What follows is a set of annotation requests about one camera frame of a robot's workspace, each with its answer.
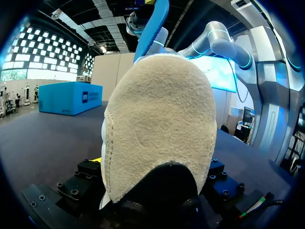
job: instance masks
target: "blue screen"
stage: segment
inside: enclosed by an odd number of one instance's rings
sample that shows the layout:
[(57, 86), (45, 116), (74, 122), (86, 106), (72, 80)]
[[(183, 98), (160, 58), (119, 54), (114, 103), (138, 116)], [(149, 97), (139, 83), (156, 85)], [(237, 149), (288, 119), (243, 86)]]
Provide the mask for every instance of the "blue screen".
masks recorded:
[(236, 86), (234, 82), (234, 77), (236, 77), (234, 61), (230, 60), (234, 74), (229, 62), (223, 58), (202, 56), (196, 59), (191, 59), (190, 61), (204, 72), (210, 81), (212, 88), (236, 93)]

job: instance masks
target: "cable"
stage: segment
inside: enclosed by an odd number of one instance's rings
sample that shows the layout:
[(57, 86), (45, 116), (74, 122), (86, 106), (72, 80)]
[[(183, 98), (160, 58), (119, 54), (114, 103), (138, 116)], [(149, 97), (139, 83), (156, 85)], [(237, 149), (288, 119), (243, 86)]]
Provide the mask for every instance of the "cable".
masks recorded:
[(263, 211), (263, 210), (265, 210), (266, 208), (268, 208), (270, 206), (282, 205), (283, 202), (284, 202), (283, 200), (274, 200), (274, 201), (272, 201), (272, 202), (270, 202), (268, 204), (263, 204), (263, 205), (255, 208), (255, 209), (253, 209), (252, 211), (250, 211), (250, 212), (248, 212), (246, 214), (243, 214), (243, 216), (239, 217), (239, 220), (244, 219), (244, 218), (248, 218), (249, 216), (252, 216), (252, 215), (254, 215), (254, 214), (256, 214), (256, 213), (258, 213), (260, 211)]
[(237, 91), (238, 98), (239, 98), (240, 102), (244, 103), (244, 102), (246, 101), (247, 97), (248, 97), (249, 90), (247, 91), (247, 95), (246, 95), (245, 99), (242, 101), (242, 99), (240, 98), (239, 92), (238, 92), (237, 82), (236, 82), (235, 74), (234, 74), (234, 71), (233, 71), (233, 67), (232, 67), (232, 65), (231, 65), (231, 63), (230, 63), (230, 61), (229, 61), (229, 59), (228, 59), (228, 58), (226, 58), (226, 59), (227, 59), (227, 61), (229, 62), (230, 67), (231, 67), (231, 69), (232, 69), (233, 78), (234, 78), (234, 82), (235, 82), (235, 86), (236, 86), (236, 91)]

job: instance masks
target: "gray floor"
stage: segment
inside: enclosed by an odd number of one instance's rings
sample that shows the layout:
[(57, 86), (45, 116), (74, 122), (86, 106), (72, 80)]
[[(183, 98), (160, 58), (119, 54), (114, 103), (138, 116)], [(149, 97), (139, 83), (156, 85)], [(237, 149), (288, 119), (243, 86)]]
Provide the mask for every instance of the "gray floor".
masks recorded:
[(0, 126), (6, 125), (24, 115), (30, 114), (32, 112), (38, 111), (38, 104), (30, 104), (28, 106), (22, 106), (18, 108), (18, 112), (10, 114), (0, 119)]

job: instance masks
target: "blue crate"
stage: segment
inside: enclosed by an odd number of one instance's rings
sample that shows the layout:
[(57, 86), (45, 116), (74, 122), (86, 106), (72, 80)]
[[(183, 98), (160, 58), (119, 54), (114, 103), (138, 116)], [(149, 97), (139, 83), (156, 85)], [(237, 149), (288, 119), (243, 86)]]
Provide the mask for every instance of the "blue crate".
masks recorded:
[(102, 86), (80, 83), (54, 83), (39, 87), (39, 111), (77, 115), (102, 104)]

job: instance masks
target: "fuzzy beige object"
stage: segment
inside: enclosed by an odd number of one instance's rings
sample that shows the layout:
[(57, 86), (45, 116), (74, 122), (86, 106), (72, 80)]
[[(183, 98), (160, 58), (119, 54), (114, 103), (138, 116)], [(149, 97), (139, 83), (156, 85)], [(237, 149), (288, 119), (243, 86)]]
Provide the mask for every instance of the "fuzzy beige object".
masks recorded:
[(105, 119), (102, 173), (113, 202), (167, 162), (187, 166), (200, 192), (217, 124), (210, 83), (197, 66), (169, 54), (141, 60), (113, 91)]

